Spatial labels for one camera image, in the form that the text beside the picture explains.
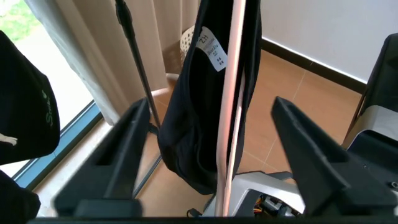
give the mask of perforated basket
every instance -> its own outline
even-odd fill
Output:
[[[191,28],[187,29],[181,36],[180,39],[181,64],[184,63],[184,59],[187,56],[189,46],[191,45],[192,42],[192,35],[194,29],[195,26],[192,26]]]

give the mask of beige curtain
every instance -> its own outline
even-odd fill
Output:
[[[25,1],[109,124],[115,124],[133,102],[145,96],[113,0]],[[165,88],[166,72],[181,69],[179,40],[195,23],[198,1],[125,1],[151,90]]]

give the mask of white wall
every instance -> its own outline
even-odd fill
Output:
[[[262,0],[262,37],[367,82],[397,0]]]

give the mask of black baseboard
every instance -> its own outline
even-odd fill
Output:
[[[302,67],[312,73],[315,73],[327,80],[335,82],[339,85],[349,88],[355,92],[363,94],[366,88],[366,84],[350,78],[340,72],[332,70],[328,67],[320,65],[310,59],[307,59],[301,55],[295,54],[283,47],[280,47],[268,40],[262,39],[261,48],[266,52],[269,52],[275,56],[278,56],[292,64]]]

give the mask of white label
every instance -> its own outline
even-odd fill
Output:
[[[201,28],[201,33],[197,42],[197,48],[201,49],[207,54],[207,57],[217,72],[226,67],[226,53],[209,28]]]

